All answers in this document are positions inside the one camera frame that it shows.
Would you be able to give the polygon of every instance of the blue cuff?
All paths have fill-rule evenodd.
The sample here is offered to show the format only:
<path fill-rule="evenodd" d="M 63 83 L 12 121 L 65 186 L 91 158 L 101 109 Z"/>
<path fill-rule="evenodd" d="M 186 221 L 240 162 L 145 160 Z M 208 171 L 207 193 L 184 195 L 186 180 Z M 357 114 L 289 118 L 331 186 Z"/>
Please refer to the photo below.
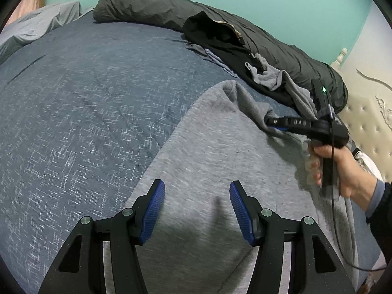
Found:
<path fill-rule="evenodd" d="M 374 211 L 376 211 L 385 191 L 385 183 L 377 179 L 376 189 L 373 193 L 372 200 L 370 201 L 370 205 L 365 212 L 367 218 L 370 218 Z"/>

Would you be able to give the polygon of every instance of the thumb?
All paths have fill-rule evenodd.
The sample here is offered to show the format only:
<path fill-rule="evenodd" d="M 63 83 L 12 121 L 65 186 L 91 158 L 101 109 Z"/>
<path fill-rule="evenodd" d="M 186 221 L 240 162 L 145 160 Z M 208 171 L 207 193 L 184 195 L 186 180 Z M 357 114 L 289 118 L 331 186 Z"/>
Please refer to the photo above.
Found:
<path fill-rule="evenodd" d="M 332 147 L 331 145 L 324 145 L 319 147 L 314 147 L 314 152 L 322 158 L 331 158 Z M 340 149 L 334 149 L 334 159 L 335 161 L 340 157 Z"/>

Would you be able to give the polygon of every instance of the blue gripper pad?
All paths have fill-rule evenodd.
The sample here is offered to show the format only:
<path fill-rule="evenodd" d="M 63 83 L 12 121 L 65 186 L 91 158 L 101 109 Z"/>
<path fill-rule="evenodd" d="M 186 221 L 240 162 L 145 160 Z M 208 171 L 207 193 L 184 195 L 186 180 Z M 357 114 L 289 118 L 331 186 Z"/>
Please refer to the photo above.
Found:
<path fill-rule="evenodd" d="M 142 231 L 139 236 L 139 241 L 144 244 L 152 235 L 156 220 L 158 219 L 159 211 L 161 210 L 163 200 L 165 198 L 165 183 L 160 181 L 156 188 L 150 203 L 142 220 Z"/>
<path fill-rule="evenodd" d="M 236 214 L 238 224 L 240 225 L 240 229 L 242 232 L 242 236 L 245 240 L 249 242 L 250 245 L 253 245 L 255 241 L 255 237 L 252 231 L 252 220 L 250 219 L 250 215 L 246 210 L 244 202 L 238 192 L 238 189 L 234 182 L 230 184 L 230 201 L 234 209 L 234 213 Z"/>

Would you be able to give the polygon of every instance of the tufted headboard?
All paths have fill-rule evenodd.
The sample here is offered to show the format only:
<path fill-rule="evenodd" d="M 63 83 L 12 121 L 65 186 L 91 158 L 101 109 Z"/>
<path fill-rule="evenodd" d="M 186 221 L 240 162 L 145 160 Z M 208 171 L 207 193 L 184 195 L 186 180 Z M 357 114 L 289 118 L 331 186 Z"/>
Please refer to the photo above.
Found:
<path fill-rule="evenodd" d="M 392 104 L 387 102 L 383 96 L 385 94 L 374 91 L 371 81 L 364 78 L 355 81 L 344 78 L 340 65 L 346 53 L 347 50 L 343 49 L 331 64 L 331 67 L 342 75 L 348 89 L 347 106 L 340 112 L 339 117 L 347 126 L 357 147 L 375 162 L 384 181 L 391 182 Z"/>

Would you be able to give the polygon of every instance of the wrist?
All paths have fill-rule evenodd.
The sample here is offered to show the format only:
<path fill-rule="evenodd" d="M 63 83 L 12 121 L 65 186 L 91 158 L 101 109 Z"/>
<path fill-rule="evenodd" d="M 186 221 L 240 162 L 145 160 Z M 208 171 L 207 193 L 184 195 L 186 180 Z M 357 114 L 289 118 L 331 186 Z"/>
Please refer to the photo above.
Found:
<path fill-rule="evenodd" d="M 366 212 L 377 185 L 377 178 L 361 169 L 358 173 L 358 184 L 351 193 L 351 199 Z"/>

